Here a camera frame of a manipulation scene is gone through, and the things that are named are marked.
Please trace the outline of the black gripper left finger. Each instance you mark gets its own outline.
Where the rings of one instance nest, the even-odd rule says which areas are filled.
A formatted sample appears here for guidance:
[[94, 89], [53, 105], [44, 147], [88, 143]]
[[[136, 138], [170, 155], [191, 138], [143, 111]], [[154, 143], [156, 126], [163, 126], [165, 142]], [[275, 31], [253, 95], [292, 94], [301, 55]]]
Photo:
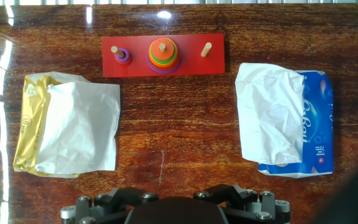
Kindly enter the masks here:
[[81, 196], [76, 203], [60, 210], [62, 224], [126, 223], [136, 206], [159, 199], [154, 192], [135, 187], [114, 188], [95, 197]]

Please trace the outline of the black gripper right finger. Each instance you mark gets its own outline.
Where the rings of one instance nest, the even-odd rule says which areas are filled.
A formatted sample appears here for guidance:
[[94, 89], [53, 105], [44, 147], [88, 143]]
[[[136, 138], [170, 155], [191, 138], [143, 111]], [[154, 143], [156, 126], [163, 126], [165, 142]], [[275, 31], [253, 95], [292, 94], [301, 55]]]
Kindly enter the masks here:
[[195, 200], [212, 203], [226, 223], [290, 224], [290, 203], [274, 193], [260, 193], [238, 185], [219, 184], [193, 194]]

